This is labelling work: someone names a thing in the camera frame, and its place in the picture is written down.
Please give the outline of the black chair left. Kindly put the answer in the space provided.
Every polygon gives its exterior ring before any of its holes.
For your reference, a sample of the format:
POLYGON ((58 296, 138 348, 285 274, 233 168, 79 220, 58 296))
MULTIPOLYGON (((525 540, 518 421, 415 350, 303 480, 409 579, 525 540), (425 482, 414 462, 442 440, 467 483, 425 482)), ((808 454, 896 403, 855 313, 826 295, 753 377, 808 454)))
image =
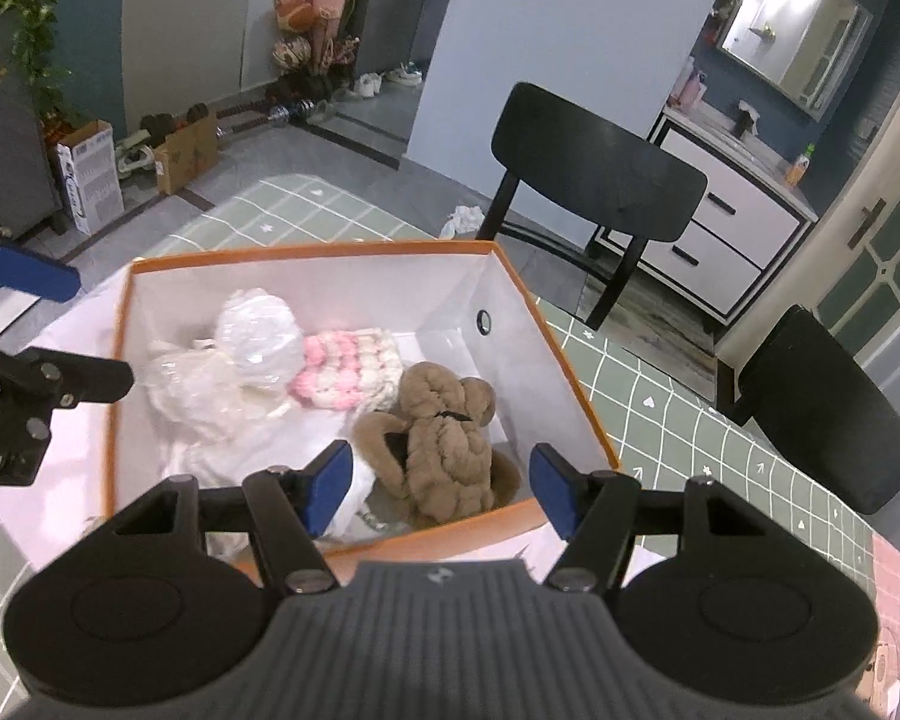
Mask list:
POLYGON ((533 83, 510 91, 491 151, 504 177, 476 238, 517 239, 600 281, 603 293, 585 319, 592 330, 610 315, 647 245, 678 241, 706 195, 707 177, 697 167, 533 83), (505 216, 522 185, 601 229, 626 234, 628 247, 613 270, 587 250, 509 223, 505 216))

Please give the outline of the white soft ball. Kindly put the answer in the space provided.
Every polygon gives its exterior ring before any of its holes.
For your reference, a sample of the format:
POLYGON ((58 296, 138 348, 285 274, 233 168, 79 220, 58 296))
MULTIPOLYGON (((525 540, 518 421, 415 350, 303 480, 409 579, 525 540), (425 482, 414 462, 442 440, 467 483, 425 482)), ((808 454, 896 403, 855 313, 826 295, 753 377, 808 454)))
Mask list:
POLYGON ((261 288, 238 289, 222 305, 212 333, 245 387, 281 392, 304 369, 304 332, 289 304, 261 288))

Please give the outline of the wall mirror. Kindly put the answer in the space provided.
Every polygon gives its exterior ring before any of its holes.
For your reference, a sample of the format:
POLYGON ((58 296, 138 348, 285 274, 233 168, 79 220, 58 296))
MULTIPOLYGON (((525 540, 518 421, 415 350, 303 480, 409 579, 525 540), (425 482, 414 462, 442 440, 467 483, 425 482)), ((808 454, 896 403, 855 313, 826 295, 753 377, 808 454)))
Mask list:
POLYGON ((811 119, 823 117, 863 43, 857 0, 730 0, 717 49, 811 119))

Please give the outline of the orange cardboard box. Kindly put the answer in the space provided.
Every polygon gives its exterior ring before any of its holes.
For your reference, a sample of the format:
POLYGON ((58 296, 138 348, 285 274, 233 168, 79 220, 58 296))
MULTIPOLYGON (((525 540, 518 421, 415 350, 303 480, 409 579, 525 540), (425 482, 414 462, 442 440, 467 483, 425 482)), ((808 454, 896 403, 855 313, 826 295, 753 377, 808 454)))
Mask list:
POLYGON ((617 466, 605 427, 496 244, 345 242, 141 260, 115 355, 103 507, 162 479, 233 488, 352 455, 317 543, 362 561, 436 561, 541 527, 530 457, 617 466))

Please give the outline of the brown cardboard box on floor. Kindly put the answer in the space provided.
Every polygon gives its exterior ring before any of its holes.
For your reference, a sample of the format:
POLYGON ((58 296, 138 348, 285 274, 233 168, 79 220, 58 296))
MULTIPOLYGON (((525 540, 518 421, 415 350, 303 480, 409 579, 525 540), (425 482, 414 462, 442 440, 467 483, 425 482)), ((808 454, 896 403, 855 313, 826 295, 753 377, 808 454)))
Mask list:
POLYGON ((173 195, 203 176, 217 161, 217 119, 209 114, 172 133, 154 149, 157 190, 173 195))

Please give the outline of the white cardboard box on floor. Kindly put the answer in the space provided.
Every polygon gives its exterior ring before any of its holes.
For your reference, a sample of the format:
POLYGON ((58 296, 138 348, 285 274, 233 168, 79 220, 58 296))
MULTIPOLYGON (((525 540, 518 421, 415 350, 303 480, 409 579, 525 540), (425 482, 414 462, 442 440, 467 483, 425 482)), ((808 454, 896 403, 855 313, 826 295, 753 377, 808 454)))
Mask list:
POLYGON ((80 234, 93 236, 125 211, 113 128, 109 122, 93 121, 61 138, 55 149, 71 220, 80 234))

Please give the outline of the green ivy plant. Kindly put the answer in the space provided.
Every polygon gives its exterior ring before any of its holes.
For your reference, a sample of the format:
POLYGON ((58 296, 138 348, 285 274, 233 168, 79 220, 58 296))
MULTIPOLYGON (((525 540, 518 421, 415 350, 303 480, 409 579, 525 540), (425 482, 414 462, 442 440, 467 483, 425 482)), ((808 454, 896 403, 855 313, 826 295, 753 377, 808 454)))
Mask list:
POLYGON ((64 70, 55 64, 58 0, 0 0, 0 16, 16 21, 13 59, 44 124, 73 121, 63 93, 64 70))

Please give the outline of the pink white crochet item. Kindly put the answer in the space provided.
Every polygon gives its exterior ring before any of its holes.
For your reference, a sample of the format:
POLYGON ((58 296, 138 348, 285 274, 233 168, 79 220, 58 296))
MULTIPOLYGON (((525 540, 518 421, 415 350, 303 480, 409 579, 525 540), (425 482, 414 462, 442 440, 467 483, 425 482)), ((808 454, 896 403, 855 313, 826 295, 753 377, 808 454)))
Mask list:
POLYGON ((304 338, 305 362, 287 391, 318 410, 386 411, 397 401, 404 364, 381 328, 326 330, 304 338))

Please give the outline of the green cap bottle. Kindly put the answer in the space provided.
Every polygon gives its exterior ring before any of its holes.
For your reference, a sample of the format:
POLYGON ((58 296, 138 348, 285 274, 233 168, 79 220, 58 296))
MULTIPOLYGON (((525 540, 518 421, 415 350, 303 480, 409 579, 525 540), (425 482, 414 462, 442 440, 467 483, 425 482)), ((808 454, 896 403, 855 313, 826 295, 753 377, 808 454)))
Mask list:
POLYGON ((784 176, 784 182, 788 187, 797 187, 803 179, 806 171, 808 171, 809 163, 811 163, 811 158, 813 158, 815 149, 816 146, 814 146, 813 143, 810 143, 803 149, 802 153, 798 154, 797 158, 793 160, 793 163, 788 166, 784 176))

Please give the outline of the white drawer cabinet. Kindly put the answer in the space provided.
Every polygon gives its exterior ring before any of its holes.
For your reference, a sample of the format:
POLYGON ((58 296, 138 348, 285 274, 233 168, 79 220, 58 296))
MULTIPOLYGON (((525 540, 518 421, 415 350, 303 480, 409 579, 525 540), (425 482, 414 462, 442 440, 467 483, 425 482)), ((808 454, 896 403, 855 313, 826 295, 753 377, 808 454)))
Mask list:
POLYGON ((803 195, 784 184, 781 163, 752 138, 736 140, 715 110, 667 107, 650 143, 707 179, 685 232, 651 242, 639 268, 730 327, 772 283, 818 221, 803 195))

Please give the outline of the black chair right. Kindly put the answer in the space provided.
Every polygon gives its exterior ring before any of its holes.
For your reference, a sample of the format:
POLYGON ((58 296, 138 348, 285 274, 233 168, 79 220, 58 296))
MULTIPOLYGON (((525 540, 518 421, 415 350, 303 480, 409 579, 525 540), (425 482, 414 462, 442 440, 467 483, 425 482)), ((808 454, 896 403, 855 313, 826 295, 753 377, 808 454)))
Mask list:
POLYGON ((717 410, 862 515, 900 493, 900 416, 813 314, 784 312, 740 371, 717 366, 717 410))

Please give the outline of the black sideboard cabinet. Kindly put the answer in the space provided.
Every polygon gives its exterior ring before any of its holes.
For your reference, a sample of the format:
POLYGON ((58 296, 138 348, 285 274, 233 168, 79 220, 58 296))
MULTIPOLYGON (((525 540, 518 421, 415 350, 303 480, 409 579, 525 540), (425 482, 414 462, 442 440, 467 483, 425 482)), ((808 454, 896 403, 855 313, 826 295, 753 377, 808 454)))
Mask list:
POLYGON ((429 67, 450 0, 356 0, 346 31, 359 39, 354 75, 429 67))

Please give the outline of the white plastic ball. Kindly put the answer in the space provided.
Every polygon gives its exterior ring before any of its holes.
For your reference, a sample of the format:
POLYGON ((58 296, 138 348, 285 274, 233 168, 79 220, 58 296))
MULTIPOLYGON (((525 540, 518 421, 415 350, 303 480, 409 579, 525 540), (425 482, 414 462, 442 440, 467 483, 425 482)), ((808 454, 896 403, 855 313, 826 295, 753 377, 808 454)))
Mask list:
POLYGON ((144 387, 154 410, 214 442, 292 410, 287 387, 304 367, 300 343, 221 348, 201 340, 183 348, 154 341, 148 355, 144 387))

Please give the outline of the black chair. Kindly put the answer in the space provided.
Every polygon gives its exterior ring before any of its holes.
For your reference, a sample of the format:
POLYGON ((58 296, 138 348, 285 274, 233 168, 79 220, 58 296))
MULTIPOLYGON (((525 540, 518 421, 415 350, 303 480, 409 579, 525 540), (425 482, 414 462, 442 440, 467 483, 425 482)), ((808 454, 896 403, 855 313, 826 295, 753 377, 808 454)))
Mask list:
POLYGON ((706 195, 707 177, 697 167, 533 83, 510 91, 491 151, 504 177, 476 238, 517 239, 600 281, 603 293, 585 319, 592 330, 610 315, 647 245, 678 241, 706 195), (505 216, 522 185, 601 229, 626 234, 628 247, 613 270, 587 250, 509 223, 505 216))
POLYGON ((900 493, 900 416, 813 314, 784 312, 740 371, 717 366, 717 410, 862 515, 900 493))

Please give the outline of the green checked tablecloth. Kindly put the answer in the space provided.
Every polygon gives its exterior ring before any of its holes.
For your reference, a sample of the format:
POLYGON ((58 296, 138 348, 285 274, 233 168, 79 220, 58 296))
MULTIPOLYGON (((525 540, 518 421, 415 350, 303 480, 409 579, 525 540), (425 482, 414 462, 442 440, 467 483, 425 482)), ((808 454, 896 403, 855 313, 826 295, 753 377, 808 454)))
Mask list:
MULTIPOLYGON (((211 208, 154 245, 154 255, 299 242, 416 239, 419 229, 312 176, 271 177, 211 208)), ((650 362, 547 302, 544 320, 582 383, 626 472, 656 489, 707 475, 784 525, 875 600, 878 661, 871 704, 899 717, 900 552, 847 505, 793 470, 763 439, 720 416, 650 362)), ((0 520, 0 718, 25 691, 1 640, 7 598, 34 568, 0 520)))

